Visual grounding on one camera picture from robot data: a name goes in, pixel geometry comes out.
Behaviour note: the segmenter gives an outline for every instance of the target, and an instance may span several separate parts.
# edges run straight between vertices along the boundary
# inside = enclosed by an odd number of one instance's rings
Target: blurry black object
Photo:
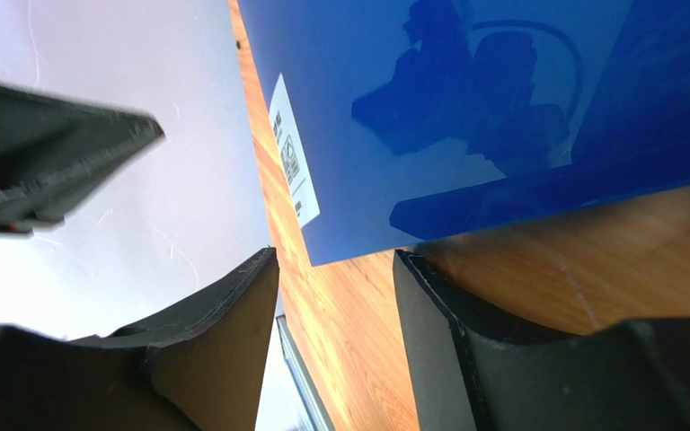
[[[265,249],[108,338],[0,326],[0,430],[253,431],[278,286]]]
[[[0,85],[0,231],[60,223],[163,134],[146,115]]]
[[[393,79],[353,102],[352,116],[395,155],[419,152],[447,137],[467,142],[506,176],[549,169],[548,154],[570,135],[584,80],[579,50],[565,33],[540,22],[478,22],[471,30],[519,27],[554,36],[571,53],[576,81],[565,113],[532,105],[538,53],[523,31],[483,38],[471,56],[462,19],[450,0],[420,0],[403,25],[412,45]]]
[[[690,430],[690,319],[579,337],[505,312],[404,251],[394,281],[421,429]]]

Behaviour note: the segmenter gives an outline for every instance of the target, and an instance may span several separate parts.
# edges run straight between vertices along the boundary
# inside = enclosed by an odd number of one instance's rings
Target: blue box
[[[690,1],[240,6],[315,265],[690,185]]]

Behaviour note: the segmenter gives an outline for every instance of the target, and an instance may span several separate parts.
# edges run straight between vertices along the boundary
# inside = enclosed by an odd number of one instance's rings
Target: wood grain
[[[383,252],[311,268],[252,53],[230,0],[287,319],[340,430],[418,429]],[[590,333],[632,317],[690,316],[690,188],[422,246],[458,285],[526,319]]]
[[[393,289],[393,253],[311,268],[250,43],[230,0],[287,321],[338,430],[419,429]]]

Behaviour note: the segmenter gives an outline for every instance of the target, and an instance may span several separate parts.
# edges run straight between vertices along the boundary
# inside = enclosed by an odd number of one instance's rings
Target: black plastic part
[[[417,255],[396,252],[394,279],[422,429],[690,430],[690,319],[579,337],[486,303]],[[463,387],[469,405],[449,407]]]
[[[0,326],[0,430],[252,431],[278,281],[265,249],[108,338]]]
[[[0,232],[60,223],[163,135],[147,115],[0,85]]]

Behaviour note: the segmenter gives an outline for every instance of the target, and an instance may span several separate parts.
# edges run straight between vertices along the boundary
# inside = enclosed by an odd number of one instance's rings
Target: wooden surface
[[[339,430],[418,429],[391,251],[311,268],[235,0],[252,136],[295,342]],[[521,317],[589,333],[690,316],[690,188],[420,249],[460,286]]]

